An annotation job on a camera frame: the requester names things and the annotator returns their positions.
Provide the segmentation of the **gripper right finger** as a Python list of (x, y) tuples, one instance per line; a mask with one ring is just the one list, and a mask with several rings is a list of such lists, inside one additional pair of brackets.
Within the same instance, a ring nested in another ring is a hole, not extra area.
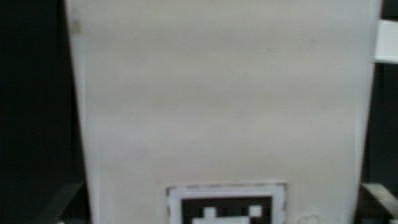
[(398, 224), (398, 198), (382, 184), (360, 184), (357, 224)]

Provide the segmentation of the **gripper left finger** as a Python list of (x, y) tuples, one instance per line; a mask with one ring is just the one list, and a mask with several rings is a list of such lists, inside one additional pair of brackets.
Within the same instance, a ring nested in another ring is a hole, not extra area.
[(90, 224), (88, 217), (71, 214), (72, 202), (81, 190), (83, 183), (65, 184), (28, 224)]

